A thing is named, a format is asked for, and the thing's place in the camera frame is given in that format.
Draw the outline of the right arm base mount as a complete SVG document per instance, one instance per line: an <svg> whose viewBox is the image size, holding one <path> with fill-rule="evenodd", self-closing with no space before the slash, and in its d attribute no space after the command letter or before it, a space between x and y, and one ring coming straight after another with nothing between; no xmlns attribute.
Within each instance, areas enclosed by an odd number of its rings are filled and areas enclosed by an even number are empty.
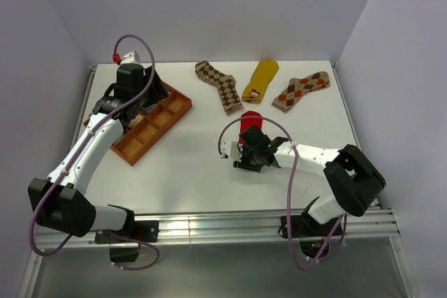
<svg viewBox="0 0 447 298"><path fill-rule="evenodd" d="M337 218L333 218L325 224L319 225L313 219L303 219L301 215L291 215L291 236L295 238L305 237L327 237ZM288 239L286 216L281 216L281 225L278 229L278 234L284 239ZM343 233L342 222L336 226L333 236L341 236Z"/></svg>

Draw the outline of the red sock with white print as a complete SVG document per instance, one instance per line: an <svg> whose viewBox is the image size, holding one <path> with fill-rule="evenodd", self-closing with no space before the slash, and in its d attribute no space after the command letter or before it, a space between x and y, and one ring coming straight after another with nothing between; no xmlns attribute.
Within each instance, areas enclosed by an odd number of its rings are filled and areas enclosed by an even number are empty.
<svg viewBox="0 0 447 298"><path fill-rule="evenodd" d="M256 125L260 129L262 129L263 120L261 119L261 114L253 110L245 112L244 114L242 114L241 118L242 119L240 121L240 134L238 142L240 144L245 144L245 141L242 139L241 134L253 125Z"/></svg>

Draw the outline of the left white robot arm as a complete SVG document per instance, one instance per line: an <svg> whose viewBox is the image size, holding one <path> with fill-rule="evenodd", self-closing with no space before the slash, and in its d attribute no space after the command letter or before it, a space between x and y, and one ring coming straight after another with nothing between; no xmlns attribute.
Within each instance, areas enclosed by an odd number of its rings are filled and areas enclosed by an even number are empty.
<svg viewBox="0 0 447 298"><path fill-rule="evenodd" d="M30 228L39 225L71 237L110 230L119 241L131 240L136 233L133 211L94 205L85 194L99 163L129 123L167 96L154 67L120 64L115 82L95 103L83 134L67 156L45 179L35 178L29 184L34 212Z"/></svg>

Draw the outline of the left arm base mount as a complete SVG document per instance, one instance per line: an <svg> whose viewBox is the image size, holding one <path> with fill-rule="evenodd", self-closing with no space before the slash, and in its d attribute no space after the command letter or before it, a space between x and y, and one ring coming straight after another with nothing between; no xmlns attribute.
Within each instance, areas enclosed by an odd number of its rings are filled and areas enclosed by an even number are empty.
<svg viewBox="0 0 447 298"><path fill-rule="evenodd" d="M97 232L94 238L95 244L118 244L135 240L136 243L142 242L157 242L159 233L159 221L143 220L136 221L132 231L127 235L122 232L113 232L113 236L107 232Z"/></svg>

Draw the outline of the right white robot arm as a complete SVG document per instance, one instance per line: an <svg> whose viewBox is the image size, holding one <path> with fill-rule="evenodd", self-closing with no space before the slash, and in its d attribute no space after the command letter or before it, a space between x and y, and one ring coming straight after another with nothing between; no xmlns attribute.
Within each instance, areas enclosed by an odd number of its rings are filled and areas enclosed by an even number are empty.
<svg viewBox="0 0 447 298"><path fill-rule="evenodd" d="M330 192L318 196L302 214L291 216L293 237L311 237L329 231L340 216L361 217L386 180L361 150L352 144L342 149L326 149L296 144L285 137L271 140L253 125L241 135L242 143L223 142L224 158L233 167L260 172L263 167L291 168L323 177Z"/></svg>

